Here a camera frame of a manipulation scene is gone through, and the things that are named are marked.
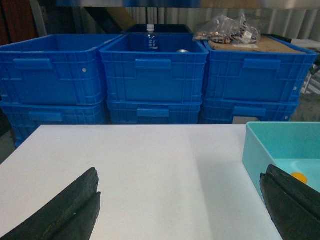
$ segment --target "blue bottle label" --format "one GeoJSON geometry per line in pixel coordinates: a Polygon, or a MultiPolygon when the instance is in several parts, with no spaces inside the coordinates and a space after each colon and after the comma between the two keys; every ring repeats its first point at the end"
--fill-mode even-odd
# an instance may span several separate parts
{"type": "Polygon", "coordinates": [[[147,38],[145,40],[145,46],[146,50],[150,52],[154,52],[158,50],[158,38],[153,37],[153,38],[147,38]]]}

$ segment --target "plastic bottle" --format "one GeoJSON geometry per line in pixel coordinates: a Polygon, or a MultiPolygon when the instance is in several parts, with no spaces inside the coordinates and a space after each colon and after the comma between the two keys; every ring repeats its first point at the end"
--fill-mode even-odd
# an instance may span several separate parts
{"type": "Polygon", "coordinates": [[[158,36],[154,33],[155,25],[147,24],[147,32],[144,34],[144,46],[147,52],[157,52],[159,50],[158,46],[158,36]]]}

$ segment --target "cardboard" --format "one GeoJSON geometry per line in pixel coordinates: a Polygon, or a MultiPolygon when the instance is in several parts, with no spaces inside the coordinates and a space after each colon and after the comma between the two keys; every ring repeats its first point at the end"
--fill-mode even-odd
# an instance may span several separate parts
{"type": "Polygon", "coordinates": [[[125,7],[106,7],[105,9],[123,31],[136,24],[125,7]]]}
{"type": "Polygon", "coordinates": [[[231,44],[218,44],[212,41],[208,42],[214,50],[238,51],[238,52],[258,52],[258,53],[287,53],[287,54],[305,54],[303,51],[294,50],[281,42],[273,40],[267,36],[261,36],[256,44],[236,46],[231,44]]]}

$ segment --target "floor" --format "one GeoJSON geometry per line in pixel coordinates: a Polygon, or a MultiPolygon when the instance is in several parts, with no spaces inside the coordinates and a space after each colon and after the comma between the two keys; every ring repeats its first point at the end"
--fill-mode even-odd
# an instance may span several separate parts
{"type": "Polygon", "coordinates": [[[16,150],[11,132],[0,137],[0,164],[2,164],[16,150]]]}

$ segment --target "bottle cap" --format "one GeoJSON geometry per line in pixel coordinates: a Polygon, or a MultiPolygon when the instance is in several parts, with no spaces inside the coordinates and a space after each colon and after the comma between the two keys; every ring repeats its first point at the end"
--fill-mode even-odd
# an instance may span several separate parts
{"type": "Polygon", "coordinates": [[[148,32],[154,31],[155,30],[155,25],[154,24],[147,24],[146,25],[146,30],[148,32]]]}

